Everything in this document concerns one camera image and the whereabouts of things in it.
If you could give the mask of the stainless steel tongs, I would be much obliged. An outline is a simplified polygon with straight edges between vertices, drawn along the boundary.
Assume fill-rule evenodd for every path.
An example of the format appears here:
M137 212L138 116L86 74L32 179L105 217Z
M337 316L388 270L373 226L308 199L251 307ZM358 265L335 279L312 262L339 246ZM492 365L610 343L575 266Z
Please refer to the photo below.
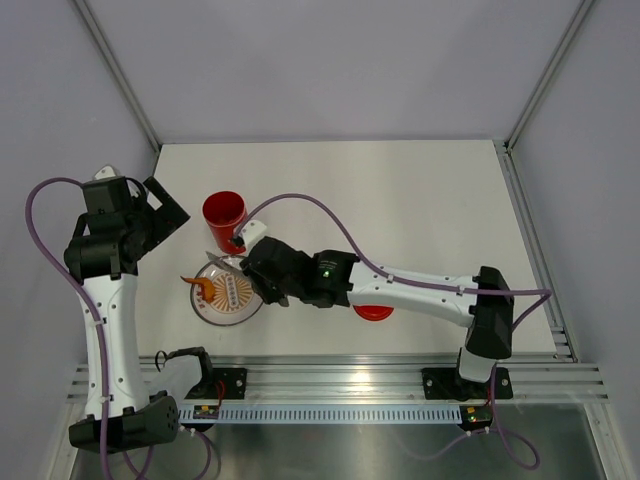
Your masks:
M266 300L263 298L263 295L259 293L258 290L254 287L252 280L248 276L246 276L240 268L228 263L227 257L221 257L209 251L206 251L206 255L208 260L219 269L224 270L225 272L230 273L235 277L249 283L253 291L260 296L260 298L263 300L264 303L266 303Z

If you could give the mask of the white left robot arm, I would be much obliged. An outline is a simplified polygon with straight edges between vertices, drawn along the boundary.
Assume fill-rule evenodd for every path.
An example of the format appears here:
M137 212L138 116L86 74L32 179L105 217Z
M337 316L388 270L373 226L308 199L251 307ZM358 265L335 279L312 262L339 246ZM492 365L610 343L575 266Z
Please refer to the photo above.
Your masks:
M111 166L81 189L86 211L64 262L84 312L89 390L70 443L106 455L170 443L179 404L189 394L208 396L216 374L206 350L190 347L170 352L159 376L145 382L135 325L138 263L190 217L155 178L139 182Z

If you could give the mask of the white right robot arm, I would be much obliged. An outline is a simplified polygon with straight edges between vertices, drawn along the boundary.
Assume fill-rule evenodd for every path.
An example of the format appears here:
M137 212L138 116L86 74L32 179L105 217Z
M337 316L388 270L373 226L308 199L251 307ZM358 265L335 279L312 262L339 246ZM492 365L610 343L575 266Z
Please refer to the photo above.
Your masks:
M463 400L482 390L494 396L497 363L510 358L515 327L515 295L499 270L482 267L475 276L432 277L377 265L357 246L310 255L269 236L232 191L209 195L202 214L219 248L243 256L237 265L220 257L214 263L246 281L264 304L286 307L296 299L321 309L372 309L377 319L397 310L444 319L466 331L447 395L457 389Z

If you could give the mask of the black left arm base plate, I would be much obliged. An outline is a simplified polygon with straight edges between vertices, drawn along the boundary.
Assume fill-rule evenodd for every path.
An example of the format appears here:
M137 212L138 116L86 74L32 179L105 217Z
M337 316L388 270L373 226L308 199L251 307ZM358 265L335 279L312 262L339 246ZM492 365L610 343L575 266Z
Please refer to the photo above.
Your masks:
M247 387L248 370L246 368L214 368L208 379L193 387L186 396L187 400L243 400Z

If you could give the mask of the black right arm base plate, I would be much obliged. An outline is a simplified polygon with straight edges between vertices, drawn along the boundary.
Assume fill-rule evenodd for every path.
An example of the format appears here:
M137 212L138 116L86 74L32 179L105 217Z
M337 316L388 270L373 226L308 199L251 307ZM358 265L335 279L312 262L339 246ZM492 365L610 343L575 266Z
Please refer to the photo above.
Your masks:
M462 379L455 367L430 367L421 370L422 386L426 400L508 400L514 397L509 372L499 367L495 375L495 388L489 394L490 382L477 383Z

